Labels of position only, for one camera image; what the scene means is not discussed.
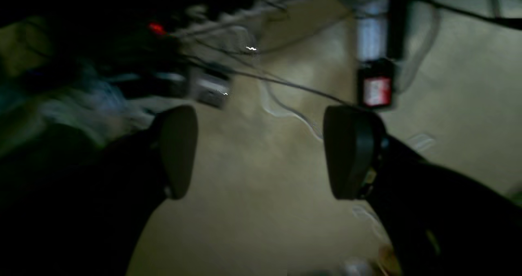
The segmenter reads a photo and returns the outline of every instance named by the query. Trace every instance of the red label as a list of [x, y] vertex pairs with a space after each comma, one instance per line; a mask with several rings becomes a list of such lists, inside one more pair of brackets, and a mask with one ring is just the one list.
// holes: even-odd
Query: red label
[[390, 105], [392, 100], [391, 81], [387, 77], [375, 77], [364, 80], [364, 103], [375, 107]]

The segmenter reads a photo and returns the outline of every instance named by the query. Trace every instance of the white cable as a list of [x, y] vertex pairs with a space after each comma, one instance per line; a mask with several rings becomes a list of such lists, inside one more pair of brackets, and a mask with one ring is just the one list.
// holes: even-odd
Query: white cable
[[380, 223], [379, 218], [377, 218], [377, 215], [368, 211], [366, 207], [364, 207], [361, 204], [356, 204], [352, 207], [352, 214], [354, 214], [354, 217], [356, 219], [362, 221], [371, 221], [373, 234], [382, 242], [389, 243], [388, 236], [386, 235], [386, 232], [384, 231], [384, 228]]
[[[253, 36], [250, 36], [250, 32], [248, 31], [248, 29], [246, 27], [243, 27], [243, 26], [240, 26], [240, 25], [234, 25], [234, 26], [231, 26], [230, 29], [232, 29], [237, 34], [238, 38], [242, 38], [239, 33], [243, 32], [243, 34], [245, 35], [243, 38], [247, 38], [248, 41], [251, 42], [251, 47], [257, 47], [255, 38]], [[242, 44], [244, 44], [245, 47], [246, 46], [250, 46], [250, 44], [245, 43], [245, 42], [242, 42]], [[259, 53], [256, 53], [256, 52], [254, 52], [254, 53], [255, 53], [255, 55], [253, 55], [253, 57], [252, 57], [252, 64], [256, 68], [257, 73], [259, 74], [259, 76], [260, 77], [265, 77], [265, 72], [261, 68], [261, 55]], [[289, 81], [287, 81], [285, 79], [282, 79], [280, 77], [276, 77], [276, 78], [278, 78], [281, 81], [289, 82]], [[319, 128], [317, 128], [317, 125], [315, 124], [315, 122], [312, 122], [312, 121], [308, 120], [308, 118], [306, 116], [304, 116], [304, 114], [302, 114], [300, 111], [297, 111], [297, 110], [295, 110], [295, 109], [293, 109], [291, 107], [288, 107], [287, 105], [284, 105], [284, 103], [282, 103], [279, 100], [279, 98], [276, 97], [276, 95], [272, 91], [272, 88], [270, 87], [270, 84], [267, 81], [259, 80], [258, 81], [258, 85], [259, 85], [259, 96], [260, 96], [260, 99], [261, 99], [261, 107], [263, 107], [263, 110], [265, 110], [267, 113], [271, 114], [274, 117], [279, 117], [279, 118], [282, 118], [282, 117], [295, 117], [295, 118], [298, 118], [300, 121], [302, 121], [306, 125], [306, 127], [308, 127], [310, 133], [317, 140], [319, 140], [319, 141], [323, 140], [323, 134], [321, 133]], [[278, 113], [278, 112], [273, 111], [270, 108], [270, 99], [272, 99], [277, 105], [279, 105], [284, 110], [286, 110], [286, 112], [283, 112], [283, 113], [279, 112]]]

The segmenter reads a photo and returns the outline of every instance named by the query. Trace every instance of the wire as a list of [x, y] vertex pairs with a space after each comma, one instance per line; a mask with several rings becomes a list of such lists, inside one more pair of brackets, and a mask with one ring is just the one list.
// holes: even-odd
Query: wire
[[257, 76], [257, 75], [254, 75], [254, 74], [250, 74], [250, 73], [247, 73], [247, 72], [243, 72], [243, 71], [237, 71], [237, 70], [234, 70], [234, 69], [227, 69], [227, 68], [219, 68], [219, 67], [212, 67], [210, 66], [208, 63], [206, 63], [205, 61], [203, 61], [201, 58], [199, 57], [195, 57], [193, 55], [183, 55], [184, 57], [188, 57], [188, 58], [192, 58], [192, 59], [195, 59], [197, 61], [199, 61], [200, 63], [202, 64], [197, 64], [197, 63], [194, 63], [194, 62], [190, 62], [189, 61], [189, 64], [193, 65], [193, 66], [197, 66], [199, 68], [205, 68], [205, 69], [212, 69], [212, 70], [219, 70], [220, 72], [222, 73], [231, 73], [231, 74], [236, 74], [236, 75], [242, 75], [244, 77], [250, 77], [250, 78], [253, 78], [253, 79], [261, 79], [261, 80], [264, 80], [264, 81], [268, 81], [268, 82], [271, 82], [271, 83], [276, 83], [276, 84], [280, 84], [280, 85], [285, 85], [285, 86], [288, 86], [288, 87], [291, 87], [291, 88], [297, 88], [299, 90], [303, 90], [303, 91], [306, 91], [306, 92], [310, 92], [312, 94], [316, 94], [318, 96], [321, 96], [321, 97], [324, 97], [324, 98], [327, 98], [327, 99], [330, 99], [332, 101], [335, 101], [337, 103], [340, 103], [341, 105], [347, 105], [347, 106], [352, 106], [352, 107], [357, 107], [356, 105], [354, 104], [351, 104], [351, 103], [348, 103], [348, 102], [345, 102], [343, 100], [341, 100], [340, 98], [337, 98], [337, 97], [334, 97], [332, 95], [329, 95], [327, 93], [323, 93], [321, 91], [318, 91], [318, 90], [315, 90], [313, 88], [308, 88], [307, 86], [302, 86], [302, 85], [298, 85], [298, 84], [294, 84], [294, 83], [290, 83], [290, 82], [284, 82], [284, 81], [279, 81], [279, 80], [276, 80], [276, 79], [271, 79], [271, 78], [268, 78], [268, 77], [260, 77], [260, 76]]
[[399, 88], [398, 93], [401, 94], [408, 90], [412, 83], [414, 82], [414, 79], [417, 75], [417, 72], [419, 72], [419, 68], [422, 65], [423, 61], [426, 59], [426, 56], [428, 55], [429, 51], [433, 47], [433, 44], [435, 44], [435, 41], [437, 39], [438, 33], [440, 31], [440, 22], [441, 22], [441, 14], [438, 7], [435, 5], [432, 5], [432, 23], [431, 27], [425, 36], [425, 40], [421, 44], [421, 47], [417, 50], [415, 55], [413, 56], [413, 60], [407, 64], [406, 68], [404, 69], [403, 73], [401, 73], [399, 84], [403, 83], [403, 88]]
[[[374, 0], [361, 0], [360, 2], [358, 2], [357, 5], [358, 6], [365, 5], [367, 3], [370, 3], [371, 1], [374, 1]], [[352, 14], [353, 14], [352, 11], [346, 12], [346, 13], [342, 14], [341, 16], [338, 16], [334, 20], [326, 23], [325, 25], [315, 29], [314, 31], [312, 31], [309, 34], [306, 34], [306, 35], [301, 36], [299, 38], [295, 38], [294, 40], [291, 40], [289, 42], [285, 42], [284, 44], [280, 44], [279, 46], [276, 46], [276, 47], [272, 47], [272, 48], [269, 48], [269, 49], [266, 49], [266, 50], [262, 50], [262, 51], [257, 51], [257, 54], [260, 55], [260, 54], [274, 53], [274, 52], [277, 52], [277, 51], [284, 50], [284, 49], [286, 49], [288, 47], [294, 46], [295, 44], [298, 44], [298, 43], [300, 43], [300, 42], [302, 42], [304, 40], [307, 40], [308, 38], [312, 38], [312, 37], [316, 36], [321, 31], [329, 29], [330, 27], [336, 25], [337, 23], [340, 23], [341, 21], [345, 20], [346, 18], [351, 17]], [[367, 14], [367, 16], [379, 17], [379, 16], [382, 16], [382, 14]], [[236, 52], [236, 51], [227, 51], [227, 50], [220, 49], [220, 48], [217, 48], [217, 47], [213, 47], [213, 48], [216, 49], [217, 51], [228, 53], [230, 55], [251, 55], [251, 53], [246, 52], [246, 51], [245, 52]]]
[[468, 16], [468, 17], [471, 17], [471, 18], [475, 18], [477, 20], [481, 20], [481, 21], [493, 23], [493, 24], [496, 24], [496, 25], [500, 25], [500, 26], [503, 26], [503, 27], [507, 27], [509, 29], [522, 30], [522, 18], [490, 18], [490, 17], [487, 17], [487, 16], [482, 16], [482, 15], [479, 15], [479, 14], [472, 13], [472, 12], [469, 12], [469, 11], [466, 11], [466, 10], [463, 10], [463, 9], [459, 9], [459, 8], [451, 7], [449, 5], [441, 4], [441, 3], [438, 3], [438, 2], [433, 1], [433, 0], [415, 0], [415, 1], [428, 3], [428, 4], [431, 4], [431, 5], [435, 6], [435, 7], [438, 7], [439, 9], [445, 9], [445, 10], [448, 10], [448, 11], [451, 11], [451, 12], [454, 12], [454, 13], [457, 13], [457, 14], [461, 14], [461, 15]]
[[[243, 61], [242, 59], [240, 59], [239, 57], [235, 57], [234, 55], [230, 55], [229, 53], [226, 53], [225, 51], [220, 51], [218, 49], [215, 49], [214, 47], [210, 46], [209, 44], [206, 44], [204, 42], [201, 42], [199, 40], [196, 40], [196, 42], [198, 44], [201, 44], [207, 48], [210, 48], [210, 49], [214, 49], [214, 50], [217, 50], [219, 51], [220, 53], [223, 53], [224, 55], [234, 59], [236, 62], [239, 62], [241, 63], [242, 65], [244, 66], [247, 66], [247, 67], [250, 67], [250, 68], [254, 68], [256, 69], [258, 72], [259, 72], [259, 75], [260, 76], [263, 76], [263, 75], [268, 75], [269, 77], [273, 77], [275, 79], [278, 79], [280, 81], [284, 81], [286, 83], [291, 83], [290, 81], [287, 81], [285, 79], [282, 79], [281, 77], [278, 77], [277, 75], [274, 75], [270, 72], [267, 72], [265, 70], [263, 70], [262, 68], [260, 68], [259, 66], [256, 66], [256, 65], [253, 65], [253, 64], [249, 64], [245, 61]], [[269, 96], [272, 98], [272, 100], [277, 104], [279, 105], [280, 107], [282, 107], [283, 109], [289, 111], [291, 113], [291, 115], [280, 115], [280, 114], [276, 114], [275, 112], [271, 111], [269, 108], [268, 108], [268, 104], [266, 102], [261, 102], [261, 105], [263, 106], [263, 109], [265, 109], [265, 111], [267, 111], [269, 114], [275, 116], [275, 117], [295, 117], [295, 118], [298, 118], [299, 120], [301, 120], [302, 122], [305, 123], [305, 125], [308, 127], [308, 129], [310, 130], [310, 132], [312, 133], [312, 135], [319, 141], [322, 141], [323, 140], [323, 134], [321, 133], [321, 131], [319, 129], [317, 129], [317, 126], [315, 125], [315, 122], [312, 122], [310, 121], [304, 114], [302, 114], [300, 111], [292, 108], [292, 107], [289, 107], [287, 105], [285, 105], [284, 103], [282, 103], [279, 98], [276, 97], [276, 95], [274, 94], [274, 92], [272, 91], [272, 88], [268, 85], [268, 83], [264, 82], [265, 84], [265, 88], [269, 94]]]
[[491, 2], [491, 10], [493, 11], [494, 18], [501, 18], [500, 12], [500, 2], [498, 0], [490, 0]]
[[268, 1], [268, 0], [263, 0], [263, 1], [265, 1], [265, 3], [267, 3], [268, 5], [270, 5], [270, 6], [274, 7], [274, 8], [277, 8], [277, 9], [279, 9], [281, 12], [283, 12], [283, 13], [287, 16], [287, 20], [290, 19], [290, 14], [289, 14], [289, 12], [288, 12], [288, 6], [287, 6], [286, 4], [285, 4], [285, 6], [281, 7], [281, 6], [276, 5], [276, 4], [274, 4], [274, 3], [272, 3], [272, 2], [270, 2], [270, 1]]

